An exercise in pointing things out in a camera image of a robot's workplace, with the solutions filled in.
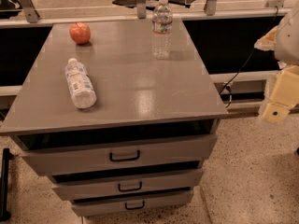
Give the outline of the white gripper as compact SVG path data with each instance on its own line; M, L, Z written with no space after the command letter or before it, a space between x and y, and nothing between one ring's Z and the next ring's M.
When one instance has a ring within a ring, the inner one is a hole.
M278 124L299 104L299 2L284 16L278 27L275 26L255 42L254 48L262 51L274 49L277 60L295 64L285 67L273 81L268 82L270 93L264 100L261 115L264 121Z

